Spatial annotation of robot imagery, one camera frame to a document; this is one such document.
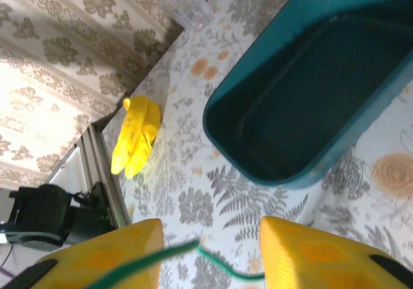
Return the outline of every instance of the plastic tub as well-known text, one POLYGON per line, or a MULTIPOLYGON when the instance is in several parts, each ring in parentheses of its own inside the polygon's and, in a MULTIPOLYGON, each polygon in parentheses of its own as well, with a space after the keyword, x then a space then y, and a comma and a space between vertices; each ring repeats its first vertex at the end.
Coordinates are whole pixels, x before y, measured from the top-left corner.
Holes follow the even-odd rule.
POLYGON ((413 79, 412 51, 413 0, 290 0, 212 94, 206 135, 254 182, 310 186, 413 79))

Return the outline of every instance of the floral tablecloth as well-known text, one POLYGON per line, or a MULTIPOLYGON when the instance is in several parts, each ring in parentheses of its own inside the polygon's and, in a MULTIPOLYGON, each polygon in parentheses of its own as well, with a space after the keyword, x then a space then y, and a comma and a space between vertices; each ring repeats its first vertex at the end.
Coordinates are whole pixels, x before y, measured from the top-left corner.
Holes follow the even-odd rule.
MULTIPOLYGON (((210 0, 216 18, 183 32, 134 92, 161 105, 149 162, 120 178, 133 222, 159 217, 166 245, 200 236, 239 271, 263 270, 259 220, 275 215, 378 247, 413 269, 413 84, 317 184, 304 190, 251 183, 202 127, 208 97, 288 0, 210 0)), ((103 135, 110 152, 125 111, 103 135)), ((162 264, 160 289, 260 289, 231 279, 196 253, 162 264)))

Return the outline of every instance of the curtain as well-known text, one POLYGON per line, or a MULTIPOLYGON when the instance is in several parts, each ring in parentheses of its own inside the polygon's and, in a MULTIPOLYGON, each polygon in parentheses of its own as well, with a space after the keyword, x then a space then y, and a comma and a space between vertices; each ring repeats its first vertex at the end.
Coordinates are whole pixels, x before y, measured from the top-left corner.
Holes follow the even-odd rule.
POLYGON ((157 0, 0 0, 0 188, 47 179, 180 32, 157 0))

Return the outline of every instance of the clear plastic cup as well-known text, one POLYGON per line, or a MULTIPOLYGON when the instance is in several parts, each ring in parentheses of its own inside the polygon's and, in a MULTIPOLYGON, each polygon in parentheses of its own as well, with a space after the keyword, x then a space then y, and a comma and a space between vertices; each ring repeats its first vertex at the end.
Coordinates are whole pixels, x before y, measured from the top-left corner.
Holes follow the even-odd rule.
POLYGON ((206 0, 159 0, 160 7, 185 29, 196 32, 214 18, 206 0))

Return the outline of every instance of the green cable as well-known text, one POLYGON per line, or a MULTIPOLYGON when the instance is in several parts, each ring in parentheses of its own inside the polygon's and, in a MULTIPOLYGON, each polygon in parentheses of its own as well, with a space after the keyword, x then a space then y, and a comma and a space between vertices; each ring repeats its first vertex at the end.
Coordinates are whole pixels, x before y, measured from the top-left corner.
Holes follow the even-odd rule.
POLYGON ((130 277, 132 274, 136 274, 142 270, 145 270, 152 265, 179 254, 184 254, 190 252, 191 250, 197 248, 197 251, 205 258, 216 264, 218 267, 223 269, 229 275, 242 279, 244 281, 258 281, 265 278, 264 273, 257 275, 245 275, 233 271, 229 266, 227 266, 223 261, 219 260, 214 255, 210 254, 206 250, 202 249, 199 245, 199 240, 191 241, 180 246, 170 247, 164 250, 160 250, 154 254, 148 255, 144 258, 132 261, 130 263, 119 266, 118 268, 110 271, 102 278, 98 279, 95 283, 91 284, 87 289, 110 289, 113 288, 117 283, 130 277))

